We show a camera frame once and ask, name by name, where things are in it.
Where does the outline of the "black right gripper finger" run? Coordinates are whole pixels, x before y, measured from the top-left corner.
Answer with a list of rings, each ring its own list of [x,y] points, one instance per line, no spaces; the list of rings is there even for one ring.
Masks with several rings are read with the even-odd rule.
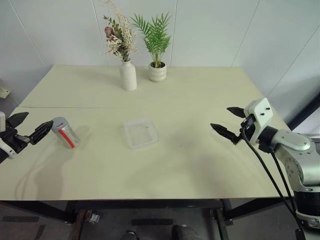
[[[240,107],[227,107],[226,108],[229,112],[234,114],[235,116],[239,118],[246,118],[245,112],[243,108]]]
[[[221,135],[222,137],[230,140],[234,145],[237,145],[238,142],[242,139],[241,135],[237,136],[235,133],[229,131],[226,127],[224,127],[222,125],[215,124],[215,123],[210,123],[210,126],[219,135]]]

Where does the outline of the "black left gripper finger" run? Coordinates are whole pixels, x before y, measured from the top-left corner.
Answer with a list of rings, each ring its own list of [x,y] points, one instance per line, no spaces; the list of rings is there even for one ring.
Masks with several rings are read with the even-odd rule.
[[[18,127],[26,119],[28,115],[28,112],[19,112],[13,114],[9,118],[7,118],[7,126],[10,128]]]
[[[39,125],[29,136],[29,143],[36,145],[38,142],[40,142],[52,129],[53,122],[53,120],[50,120]]]

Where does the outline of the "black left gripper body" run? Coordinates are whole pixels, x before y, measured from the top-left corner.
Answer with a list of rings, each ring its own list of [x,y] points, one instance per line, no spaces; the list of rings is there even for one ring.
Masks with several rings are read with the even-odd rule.
[[[0,133],[0,138],[11,147],[17,154],[28,146],[30,138],[18,134],[15,128],[8,127],[4,132]]]

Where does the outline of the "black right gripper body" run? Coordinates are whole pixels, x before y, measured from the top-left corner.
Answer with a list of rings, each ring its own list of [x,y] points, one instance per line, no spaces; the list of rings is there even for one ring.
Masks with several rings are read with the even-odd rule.
[[[258,137],[262,132],[263,124],[262,122],[254,115],[250,114],[247,116],[244,121],[240,124],[243,139],[246,139],[249,141],[251,145],[257,145],[258,144]]]

